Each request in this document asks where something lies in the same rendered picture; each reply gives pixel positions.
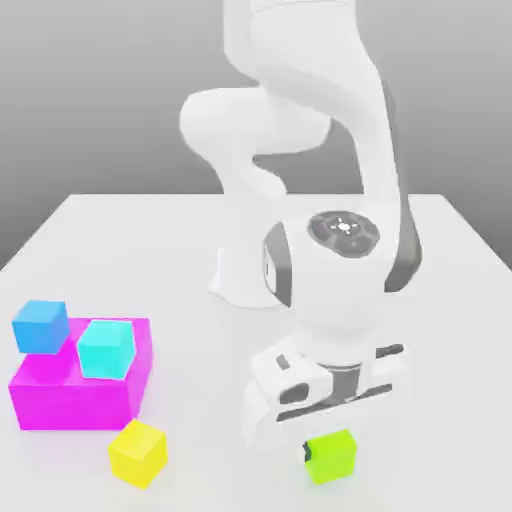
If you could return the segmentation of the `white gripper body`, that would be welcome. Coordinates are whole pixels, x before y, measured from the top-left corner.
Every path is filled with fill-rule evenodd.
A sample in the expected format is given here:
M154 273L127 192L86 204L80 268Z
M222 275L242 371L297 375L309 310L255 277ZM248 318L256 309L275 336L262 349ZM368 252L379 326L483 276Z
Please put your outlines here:
M401 412L410 398L408 355L378 353L367 366L320 364L300 353L259 353L249 365L242 432L269 449L345 429L355 433Z

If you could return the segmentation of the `small lime green cube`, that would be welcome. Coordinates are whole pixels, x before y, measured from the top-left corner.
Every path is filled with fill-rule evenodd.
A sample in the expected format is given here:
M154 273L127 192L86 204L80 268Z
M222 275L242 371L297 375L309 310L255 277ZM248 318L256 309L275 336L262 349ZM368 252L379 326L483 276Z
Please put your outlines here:
M319 485L351 475L355 467L357 444L348 429L308 441L312 458L304 462L311 480Z

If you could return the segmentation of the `small yellow cube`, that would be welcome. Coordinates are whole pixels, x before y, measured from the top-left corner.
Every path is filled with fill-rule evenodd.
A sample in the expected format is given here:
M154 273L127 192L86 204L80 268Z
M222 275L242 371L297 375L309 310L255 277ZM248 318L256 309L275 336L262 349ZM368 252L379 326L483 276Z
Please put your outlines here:
M168 462L166 434L137 419L130 421L108 446L114 476L147 489Z

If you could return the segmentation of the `small cyan cube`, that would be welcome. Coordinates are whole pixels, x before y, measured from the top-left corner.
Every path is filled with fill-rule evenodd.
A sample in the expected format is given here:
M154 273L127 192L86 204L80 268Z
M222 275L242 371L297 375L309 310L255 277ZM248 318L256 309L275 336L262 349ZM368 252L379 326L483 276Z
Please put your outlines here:
M91 320L77 342L77 352L84 378L123 380L136 355L132 323Z

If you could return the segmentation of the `small blue cube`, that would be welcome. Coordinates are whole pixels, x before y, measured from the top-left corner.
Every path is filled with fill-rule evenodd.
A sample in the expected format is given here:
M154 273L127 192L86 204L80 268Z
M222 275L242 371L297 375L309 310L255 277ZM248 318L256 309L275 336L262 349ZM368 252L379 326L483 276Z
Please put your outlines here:
M29 300L13 318L12 327L21 353L55 355L70 333L66 304Z

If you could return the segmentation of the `large magenta box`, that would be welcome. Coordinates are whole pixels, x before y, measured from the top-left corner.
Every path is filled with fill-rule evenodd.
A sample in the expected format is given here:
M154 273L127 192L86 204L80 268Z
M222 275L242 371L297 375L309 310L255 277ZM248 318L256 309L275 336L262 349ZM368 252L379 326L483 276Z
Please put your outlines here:
M91 320L72 318L56 355L28 355L8 389L22 430L121 430L138 416L152 369L150 320L131 318L136 355L122 380L82 376L77 342Z

